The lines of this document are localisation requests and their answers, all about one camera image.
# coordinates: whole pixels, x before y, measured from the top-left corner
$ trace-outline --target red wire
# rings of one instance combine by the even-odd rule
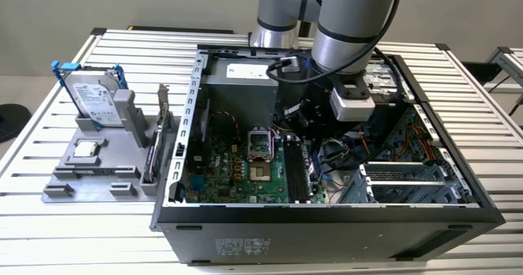
[[[420,126],[412,126],[412,127],[414,128],[414,130],[416,130],[418,133],[425,132],[425,130],[424,130],[422,127],[420,127]],[[429,145],[429,143],[428,143],[428,140],[422,140],[422,139],[421,139],[420,142],[421,142],[421,144],[422,144],[422,146],[424,146],[425,153],[428,154],[429,160],[436,160],[434,152],[433,152],[433,149],[430,148],[430,145]]]
[[[409,146],[409,142],[410,142],[410,136],[409,136],[409,128],[408,128],[406,141],[404,142],[402,149],[401,149],[400,153],[396,155],[394,160],[397,159],[397,157],[400,157],[405,153],[408,146]]]
[[[366,147],[368,154],[370,154],[366,137],[364,135],[364,126],[362,125],[360,125],[360,136],[362,137],[362,142],[364,142],[364,146]]]
[[[227,115],[227,116],[230,116],[231,117],[231,119],[233,119],[233,122],[234,122],[234,124],[235,124],[235,127],[237,127],[237,133],[238,133],[238,141],[242,141],[241,140],[241,138],[239,138],[239,126],[238,126],[238,122],[237,122],[237,118],[235,118],[235,116],[234,115],[231,115],[229,112],[226,112],[226,111],[217,111],[217,112],[214,112],[213,113],[213,115],[215,115],[215,114],[223,114],[223,115]]]

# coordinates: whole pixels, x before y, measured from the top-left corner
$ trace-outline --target slotted aluminum table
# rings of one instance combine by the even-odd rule
[[[500,47],[488,62],[498,64],[516,82],[523,86],[523,48]]]
[[[123,65],[137,105],[157,114],[159,83],[181,113],[198,43],[247,45],[247,36],[109,30],[91,35],[75,62]],[[310,47],[312,39],[302,40]],[[402,55],[508,223],[428,263],[189,267],[149,229],[154,203],[46,205],[45,185],[75,132],[75,106],[57,85],[0,161],[0,274],[522,274],[523,132],[452,51],[381,43]]]

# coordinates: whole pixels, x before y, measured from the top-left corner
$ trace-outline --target motherboard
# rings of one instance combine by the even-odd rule
[[[302,142],[287,141],[281,136],[271,137],[271,132],[269,133],[269,148],[263,147],[267,141],[261,137],[261,133],[254,135],[253,143],[245,145],[231,144],[222,138],[211,140],[206,174],[190,176],[186,198],[189,203],[294,203],[298,199],[297,189],[302,190],[301,200],[308,199],[308,203],[325,202],[320,186],[313,190],[313,164],[306,145]],[[286,147],[292,145],[298,145],[301,153],[302,164],[298,166],[289,165],[289,161],[286,163],[286,156],[294,151]],[[259,155],[271,155],[271,159],[253,159],[253,148]]]

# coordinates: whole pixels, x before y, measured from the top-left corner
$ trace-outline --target hard drive label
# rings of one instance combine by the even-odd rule
[[[122,125],[111,93],[103,85],[75,83],[82,105],[94,121],[103,126]]]

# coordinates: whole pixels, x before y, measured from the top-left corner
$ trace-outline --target robotic arm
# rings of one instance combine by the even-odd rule
[[[333,137],[368,121],[373,114],[376,103],[365,83],[366,66],[400,1],[259,0],[259,25],[250,37],[251,46],[298,48],[298,21],[318,25],[302,78],[285,73],[285,67],[297,60],[281,60],[267,69],[281,87],[306,85],[302,101],[289,109],[293,112],[286,119],[297,123],[297,128],[306,127],[302,134],[309,139]]]
[[[318,31],[313,58],[324,70],[336,70],[381,36],[392,2],[393,0],[259,0],[259,25],[251,36],[251,46],[297,48],[297,22],[316,22]],[[365,70],[372,54],[373,47],[337,73],[358,73]]]

